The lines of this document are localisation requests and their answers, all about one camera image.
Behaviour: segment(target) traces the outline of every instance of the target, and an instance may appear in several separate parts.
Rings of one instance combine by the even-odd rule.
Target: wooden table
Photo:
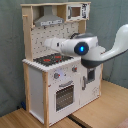
[[[0,128],[44,128],[37,119],[23,109],[0,118]],[[64,118],[50,128],[81,128],[69,118]]]
[[[99,99],[71,117],[87,128],[115,128],[128,118],[128,89],[102,81],[101,92]]]

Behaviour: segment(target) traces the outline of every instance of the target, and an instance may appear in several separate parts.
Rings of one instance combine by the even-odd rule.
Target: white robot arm
[[[68,56],[81,56],[81,63],[86,68],[94,68],[112,59],[128,49],[128,25],[122,26],[115,38],[114,46],[108,52],[101,54],[96,36],[80,34],[76,39],[46,39],[45,46]]]

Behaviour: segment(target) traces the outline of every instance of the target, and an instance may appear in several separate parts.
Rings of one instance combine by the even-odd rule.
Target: small object
[[[26,104],[24,102],[21,102],[21,106],[24,110],[26,110]]]
[[[28,15],[23,15],[23,17],[28,17]]]

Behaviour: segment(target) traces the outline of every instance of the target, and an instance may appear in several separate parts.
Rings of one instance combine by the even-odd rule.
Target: knob
[[[73,67],[73,68],[72,68],[72,71],[73,71],[73,72],[77,72],[77,67]]]
[[[55,74],[54,74],[54,78],[55,78],[55,79],[58,79],[59,77],[60,77],[60,74],[58,74],[58,73],[55,73]]]

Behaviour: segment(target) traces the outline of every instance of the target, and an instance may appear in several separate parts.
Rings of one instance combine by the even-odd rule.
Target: wooden toy kitchen
[[[101,95],[102,65],[86,69],[81,57],[44,46],[47,38],[85,33],[90,2],[22,4],[26,109],[46,128]]]

